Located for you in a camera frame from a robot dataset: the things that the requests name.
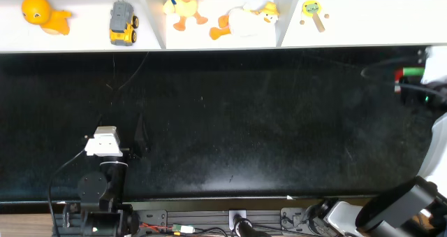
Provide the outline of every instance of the black table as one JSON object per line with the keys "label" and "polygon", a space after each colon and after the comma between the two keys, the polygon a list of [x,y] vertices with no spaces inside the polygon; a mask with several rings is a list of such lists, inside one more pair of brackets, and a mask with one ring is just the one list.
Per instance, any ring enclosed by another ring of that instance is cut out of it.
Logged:
{"label": "black table", "polygon": [[[151,135],[151,152],[129,163],[127,201],[383,191],[417,174],[436,115],[360,70],[417,49],[153,52],[112,105],[110,88],[145,53],[2,55],[0,201],[44,201],[51,172],[111,109],[142,113]],[[77,159],[55,200],[76,199],[97,168]]]}

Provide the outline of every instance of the yellow plush duck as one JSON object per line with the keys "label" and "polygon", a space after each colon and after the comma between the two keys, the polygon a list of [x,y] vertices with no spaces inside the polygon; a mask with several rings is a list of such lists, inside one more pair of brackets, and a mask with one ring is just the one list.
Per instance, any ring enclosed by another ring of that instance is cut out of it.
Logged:
{"label": "yellow plush duck", "polygon": [[210,36],[217,40],[223,35],[232,34],[238,37],[262,34],[267,27],[275,24],[279,13],[277,5],[267,2],[262,10],[252,10],[248,5],[234,8],[229,14],[219,18],[219,27],[210,30]]}
{"label": "yellow plush duck", "polygon": [[27,22],[39,24],[46,33],[68,35],[70,32],[67,18],[71,13],[54,10],[47,0],[24,0],[22,12]]}
{"label": "yellow plush duck", "polygon": [[184,31],[186,29],[185,23],[188,17],[195,17],[197,24],[205,24],[208,22],[208,19],[200,16],[197,10],[197,0],[167,0],[163,7],[165,14],[177,13],[180,16],[180,21],[174,24],[174,28],[178,31]]}

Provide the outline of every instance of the toy truck wheel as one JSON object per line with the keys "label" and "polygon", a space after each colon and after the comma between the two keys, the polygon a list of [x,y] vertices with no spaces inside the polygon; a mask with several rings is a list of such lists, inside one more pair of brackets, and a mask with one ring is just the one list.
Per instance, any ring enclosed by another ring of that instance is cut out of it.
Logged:
{"label": "toy truck wheel", "polygon": [[137,41],[137,32],[132,31],[132,43],[135,43]]}
{"label": "toy truck wheel", "polygon": [[140,21],[139,21],[138,17],[137,16],[133,16],[132,27],[137,29],[139,25],[140,25]]}

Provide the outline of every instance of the yellow toy truck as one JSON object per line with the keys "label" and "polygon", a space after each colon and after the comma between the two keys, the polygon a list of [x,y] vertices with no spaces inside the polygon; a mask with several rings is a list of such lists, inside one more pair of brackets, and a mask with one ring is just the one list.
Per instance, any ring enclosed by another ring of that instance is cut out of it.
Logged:
{"label": "yellow toy truck", "polygon": [[137,41],[135,29],[140,22],[133,13],[132,5],[125,1],[116,1],[110,14],[110,42],[113,45],[133,45]]}

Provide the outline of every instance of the orange duck toy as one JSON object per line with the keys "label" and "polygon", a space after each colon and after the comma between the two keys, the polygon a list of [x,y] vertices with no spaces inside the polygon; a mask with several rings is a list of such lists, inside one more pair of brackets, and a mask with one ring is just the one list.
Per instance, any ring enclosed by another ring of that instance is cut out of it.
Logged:
{"label": "orange duck toy", "polygon": [[67,18],[71,17],[71,13],[54,10],[47,0],[24,0],[22,12],[27,22],[40,25],[48,34],[68,35],[70,32]]}

